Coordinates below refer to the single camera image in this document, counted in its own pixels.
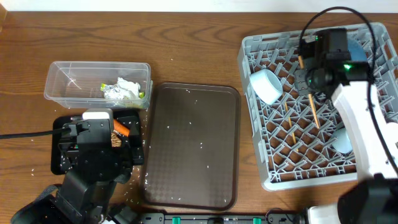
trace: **wooden table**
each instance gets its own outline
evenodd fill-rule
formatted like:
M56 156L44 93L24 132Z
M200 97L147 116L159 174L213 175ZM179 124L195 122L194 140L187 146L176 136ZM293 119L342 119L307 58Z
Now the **wooden table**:
M229 85L242 95L238 200L234 213L266 213L270 208L301 210L335 202L355 183L267 192L257 171L248 106L236 57L244 37L300 30L313 14L301 13L136 13L10 12L0 33L0 133L52 128L68 110L43 97L49 65L56 60L147 62L155 84L166 81ZM398 14L368 14L398 37ZM312 27L361 23L352 14L327 14ZM398 46L398 39L392 38ZM46 186L62 183L50 171L51 137L0 141L0 223ZM135 169L133 179L139 171ZM133 185L118 184L112 202L142 210ZM191 212L165 208L168 212Z

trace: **white cup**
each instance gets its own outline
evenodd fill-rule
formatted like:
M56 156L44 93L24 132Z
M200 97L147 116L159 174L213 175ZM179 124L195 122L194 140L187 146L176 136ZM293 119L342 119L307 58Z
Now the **white cup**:
M250 82L257 96L268 105L272 105L282 96L283 89L278 77L268 69L251 74Z

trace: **green light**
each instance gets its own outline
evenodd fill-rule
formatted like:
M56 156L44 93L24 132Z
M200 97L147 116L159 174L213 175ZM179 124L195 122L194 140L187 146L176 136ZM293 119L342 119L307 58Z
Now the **green light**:
M261 218L253 218L253 224L261 224Z
M344 68L348 71L349 69L351 69L353 66L352 65L347 65L347 64L344 64Z
M172 224L181 224L181 218L180 217L173 217Z

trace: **brown tray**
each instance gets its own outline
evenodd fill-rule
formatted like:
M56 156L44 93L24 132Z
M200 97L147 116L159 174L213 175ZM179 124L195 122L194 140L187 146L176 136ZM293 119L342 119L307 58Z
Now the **brown tray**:
M140 180L144 201L230 209L238 183L240 112L240 95L232 87L159 85Z

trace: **plastic tray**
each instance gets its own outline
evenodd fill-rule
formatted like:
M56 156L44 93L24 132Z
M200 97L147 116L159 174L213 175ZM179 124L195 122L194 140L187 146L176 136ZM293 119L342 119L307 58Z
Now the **plastic tray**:
M365 24L340 26L348 38L357 40L368 57L371 51L369 29ZM398 120L398 57L386 28L372 23L377 39L376 85L379 102L388 121ZM307 39L314 39L310 29ZM284 190L312 185L356 180L355 157L342 155L331 143L333 132L344 126L331 101L315 100L321 128L315 128L308 97L299 96L294 87L294 72L299 69L297 46L301 30L246 37L238 55L244 94L249 105L253 144L261 185L266 190ZM280 79L285 95L273 105L262 102L251 87L249 76L260 69L272 70ZM290 128L287 118L291 117ZM293 144L292 133L296 135Z
M109 100L101 84L116 84L118 78L139 83L142 99ZM142 108L150 102L150 66L132 62L53 62L47 75L44 97L65 108Z
M240 95L232 87L155 90L140 185L147 203L227 210L236 201Z

